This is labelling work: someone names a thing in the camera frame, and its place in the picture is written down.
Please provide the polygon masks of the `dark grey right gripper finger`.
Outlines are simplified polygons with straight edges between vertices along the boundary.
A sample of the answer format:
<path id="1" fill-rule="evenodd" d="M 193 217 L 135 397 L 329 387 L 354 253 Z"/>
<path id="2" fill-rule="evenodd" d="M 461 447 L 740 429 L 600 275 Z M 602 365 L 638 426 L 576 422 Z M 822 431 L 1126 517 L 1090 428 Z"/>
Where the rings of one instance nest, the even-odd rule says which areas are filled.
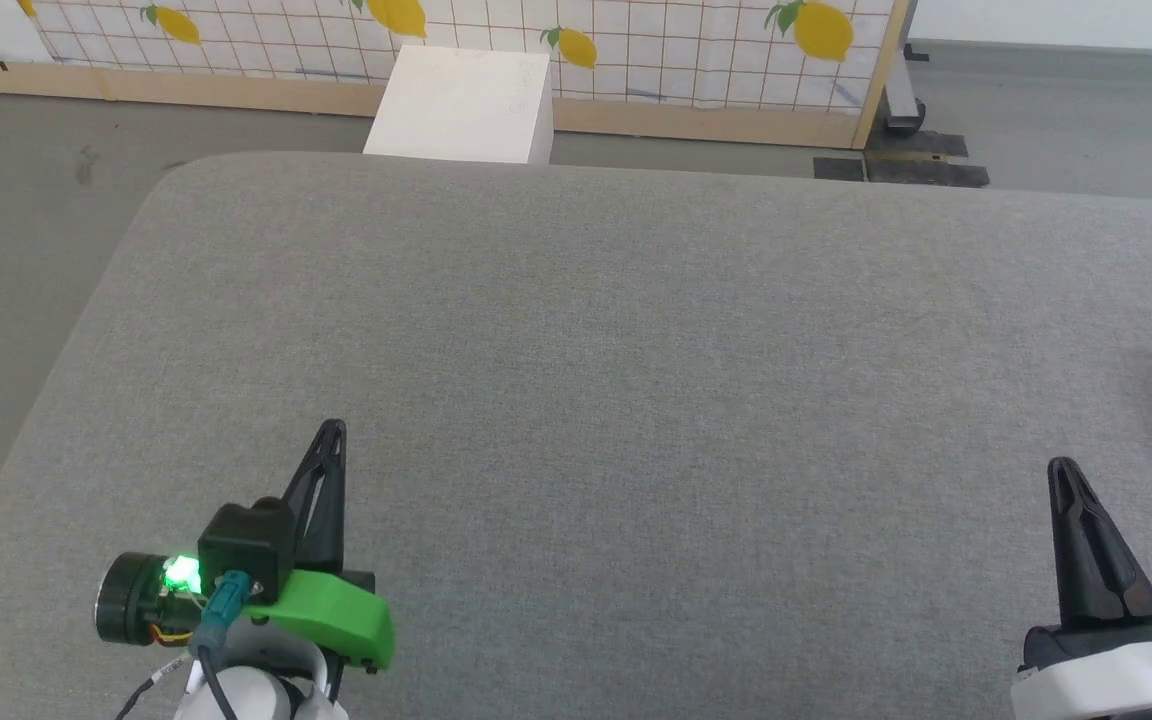
<path id="1" fill-rule="evenodd" d="M 1108 514 L 1107 546 L 1116 552 L 1117 559 L 1117 594 L 1123 602 L 1123 617 L 1117 621 L 1144 621 L 1152 617 L 1152 583 L 1140 568 L 1129 543 L 1121 536 L 1115 521 Z"/>
<path id="2" fill-rule="evenodd" d="M 1105 506 L 1073 457 L 1051 458 L 1047 477 L 1061 624 L 1114 623 L 1123 602 Z"/>

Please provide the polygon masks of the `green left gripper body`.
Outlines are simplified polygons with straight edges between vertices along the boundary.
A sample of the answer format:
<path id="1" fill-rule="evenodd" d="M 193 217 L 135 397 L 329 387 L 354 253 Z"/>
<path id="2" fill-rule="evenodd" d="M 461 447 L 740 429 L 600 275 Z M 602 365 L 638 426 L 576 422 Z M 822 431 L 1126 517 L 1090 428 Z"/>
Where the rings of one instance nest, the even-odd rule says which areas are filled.
<path id="1" fill-rule="evenodd" d="M 293 570 L 275 602 L 247 602 L 243 615 L 268 619 L 370 673 L 389 670 L 396 653 L 388 602 L 329 573 Z"/>

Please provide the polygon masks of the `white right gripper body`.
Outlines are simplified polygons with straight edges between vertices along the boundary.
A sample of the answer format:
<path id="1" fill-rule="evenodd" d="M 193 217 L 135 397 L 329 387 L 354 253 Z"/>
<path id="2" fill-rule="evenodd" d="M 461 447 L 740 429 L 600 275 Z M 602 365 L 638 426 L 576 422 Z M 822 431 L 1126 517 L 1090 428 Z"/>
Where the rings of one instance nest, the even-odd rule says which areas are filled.
<path id="1" fill-rule="evenodd" d="M 1152 619 L 1033 626 L 1010 702 L 1014 720 L 1152 720 Z"/>

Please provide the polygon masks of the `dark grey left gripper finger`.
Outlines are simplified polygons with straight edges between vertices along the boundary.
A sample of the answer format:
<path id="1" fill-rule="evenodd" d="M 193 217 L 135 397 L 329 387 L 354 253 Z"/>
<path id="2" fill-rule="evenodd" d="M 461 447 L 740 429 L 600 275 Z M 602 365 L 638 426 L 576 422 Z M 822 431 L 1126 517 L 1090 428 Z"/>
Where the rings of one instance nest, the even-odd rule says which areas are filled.
<path id="1" fill-rule="evenodd" d="M 335 420 L 324 420 L 285 488 L 296 520 L 297 546 L 320 546 L 335 521 Z"/>
<path id="2" fill-rule="evenodd" d="M 323 570 L 335 575 L 344 569 L 347 434 L 343 420 L 324 420 L 323 429 L 320 550 Z"/>

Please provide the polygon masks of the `white box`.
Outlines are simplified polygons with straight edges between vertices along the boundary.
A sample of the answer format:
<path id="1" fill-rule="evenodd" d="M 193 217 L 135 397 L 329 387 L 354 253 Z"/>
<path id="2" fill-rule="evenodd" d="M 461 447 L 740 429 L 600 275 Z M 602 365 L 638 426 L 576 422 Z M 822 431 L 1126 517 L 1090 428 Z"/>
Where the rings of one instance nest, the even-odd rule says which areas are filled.
<path id="1" fill-rule="evenodd" d="M 372 119 L 365 154 L 550 164 L 550 58 L 406 45 Z"/>

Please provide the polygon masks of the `black floor tape patch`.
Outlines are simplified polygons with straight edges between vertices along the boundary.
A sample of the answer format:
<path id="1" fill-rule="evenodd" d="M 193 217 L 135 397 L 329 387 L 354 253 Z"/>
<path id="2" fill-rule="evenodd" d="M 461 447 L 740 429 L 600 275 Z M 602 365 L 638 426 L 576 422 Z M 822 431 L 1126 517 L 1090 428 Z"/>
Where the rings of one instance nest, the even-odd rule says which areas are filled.
<path id="1" fill-rule="evenodd" d="M 849 158 L 814 156 L 814 179 L 887 184 L 980 188 L 991 184 L 986 168 L 968 162 L 967 138 L 952 132 L 911 135 L 872 132 L 867 146 Z"/>

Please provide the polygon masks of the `grey metal panel support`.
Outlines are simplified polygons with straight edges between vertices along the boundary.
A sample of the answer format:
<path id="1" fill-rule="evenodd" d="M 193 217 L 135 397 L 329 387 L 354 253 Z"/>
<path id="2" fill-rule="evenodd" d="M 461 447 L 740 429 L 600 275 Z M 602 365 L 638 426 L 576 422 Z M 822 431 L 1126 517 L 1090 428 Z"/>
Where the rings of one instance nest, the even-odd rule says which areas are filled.
<path id="1" fill-rule="evenodd" d="M 929 56 L 914 53 L 905 44 L 900 56 L 893 60 L 890 73 L 884 86 L 884 132 L 893 137 L 911 137 L 919 132 L 925 120 L 925 104 L 914 94 L 914 81 L 909 73 L 911 61 L 925 61 Z"/>

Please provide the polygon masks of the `lemon print grid panel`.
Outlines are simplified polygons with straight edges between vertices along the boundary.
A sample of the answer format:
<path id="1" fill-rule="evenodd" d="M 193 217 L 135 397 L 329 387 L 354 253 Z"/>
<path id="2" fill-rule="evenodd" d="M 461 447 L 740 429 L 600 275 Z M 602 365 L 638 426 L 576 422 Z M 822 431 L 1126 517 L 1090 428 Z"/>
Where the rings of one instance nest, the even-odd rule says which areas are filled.
<path id="1" fill-rule="evenodd" d="M 861 149 L 916 0 L 18 0 L 0 94 L 371 118 L 406 45 L 550 58 L 558 129 Z"/>

